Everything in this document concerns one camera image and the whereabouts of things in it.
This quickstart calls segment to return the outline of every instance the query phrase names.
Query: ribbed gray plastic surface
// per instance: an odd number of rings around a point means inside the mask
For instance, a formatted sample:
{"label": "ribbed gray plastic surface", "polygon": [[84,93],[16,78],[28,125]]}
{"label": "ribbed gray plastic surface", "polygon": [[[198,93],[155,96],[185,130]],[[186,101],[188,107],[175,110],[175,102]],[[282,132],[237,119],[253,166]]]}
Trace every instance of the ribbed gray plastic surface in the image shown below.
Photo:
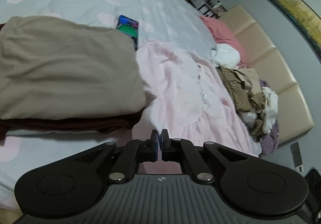
{"label": "ribbed gray plastic surface", "polygon": [[112,185],[95,206],[59,220],[23,216],[18,224],[254,224],[305,223],[294,215],[281,220],[256,220],[230,209],[215,188],[194,183],[188,175],[137,174]]}

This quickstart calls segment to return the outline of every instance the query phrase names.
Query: bed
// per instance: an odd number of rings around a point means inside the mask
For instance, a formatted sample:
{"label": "bed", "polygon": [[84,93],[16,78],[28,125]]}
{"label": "bed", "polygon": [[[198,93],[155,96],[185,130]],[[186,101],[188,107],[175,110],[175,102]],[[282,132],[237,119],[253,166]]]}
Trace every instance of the bed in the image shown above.
{"label": "bed", "polygon": [[[116,27],[119,15],[139,21],[139,47],[150,40],[174,42],[182,49],[210,60],[215,41],[199,19],[199,12],[184,0],[0,0],[0,24],[12,16],[49,15],[91,26]],[[314,126],[298,83],[279,51],[261,27],[241,7],[221,18],[243,45],[250,65],[279,95],[280,143]],[[51,133],[15,130],[0,146],[0,208],[17,210],[13,190],[25,172],[103,142],[124,145],[130,130],[99,133]],[[251,154],[261,153],[250,136]]]}

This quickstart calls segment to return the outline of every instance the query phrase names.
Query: yellow field in painting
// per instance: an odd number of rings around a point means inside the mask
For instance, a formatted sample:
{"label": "yellow field in painting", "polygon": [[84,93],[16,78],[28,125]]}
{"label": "yellow field in painting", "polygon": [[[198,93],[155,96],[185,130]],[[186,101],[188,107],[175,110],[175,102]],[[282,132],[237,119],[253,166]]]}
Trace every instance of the yellow field in painting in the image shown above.
{"label": "yellow field in painting", "polygon": [[302,0],[276,0],[321,49],[321,19]]}

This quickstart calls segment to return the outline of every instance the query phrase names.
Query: pink pillow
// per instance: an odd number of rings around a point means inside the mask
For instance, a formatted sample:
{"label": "pink pillow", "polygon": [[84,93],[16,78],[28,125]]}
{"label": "pink pillow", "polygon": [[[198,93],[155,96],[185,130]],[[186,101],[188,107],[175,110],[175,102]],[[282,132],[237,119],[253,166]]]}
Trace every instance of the pink pillow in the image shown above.
{"label": "pink pillow", "polygon": [[249,67],[248,58],[245,55],[242,45],[233,35],[232,31],[227,27],[227,25],[219,19],[205,16],[200,16],[200,18],[211,31],[216,43],[228,44],[231,47],[234,47],[240,53],[241,61],[238,63],[238,66],[243,68]]}

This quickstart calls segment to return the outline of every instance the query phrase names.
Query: headboard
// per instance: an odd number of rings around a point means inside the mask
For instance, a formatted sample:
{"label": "headboard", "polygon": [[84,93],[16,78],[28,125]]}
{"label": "headboard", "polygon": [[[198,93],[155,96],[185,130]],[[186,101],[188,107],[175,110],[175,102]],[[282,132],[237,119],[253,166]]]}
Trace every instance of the headboard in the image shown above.
{"label": "headboard", "polygon": [[242,44],[250,66],[279,96],[279,143],[286,142],[314,126],[312,116],[291,70],[260,25],[236,5],[220,20]]}

